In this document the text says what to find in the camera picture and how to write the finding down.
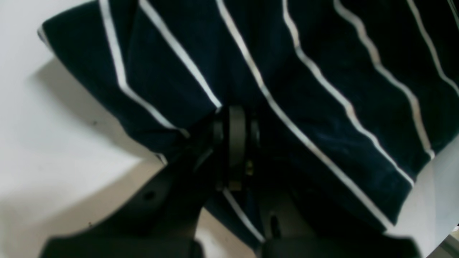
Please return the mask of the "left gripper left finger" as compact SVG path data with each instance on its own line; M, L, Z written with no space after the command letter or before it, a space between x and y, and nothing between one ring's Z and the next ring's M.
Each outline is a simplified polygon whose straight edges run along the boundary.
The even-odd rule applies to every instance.
M203 258L195 240L201 209L217 192L237 186L229 141L237 108L205 120L182 152L102 222L49 239L41 258Z

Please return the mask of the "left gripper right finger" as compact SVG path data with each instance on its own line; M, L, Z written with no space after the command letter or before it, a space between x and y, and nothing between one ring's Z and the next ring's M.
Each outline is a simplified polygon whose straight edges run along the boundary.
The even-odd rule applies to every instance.
M259 143L259 123L241 106L229 109L229 189L251 193L262 231L261 258L419 258L410 238L372 230L328 201L309 180L299 181L285 155Z

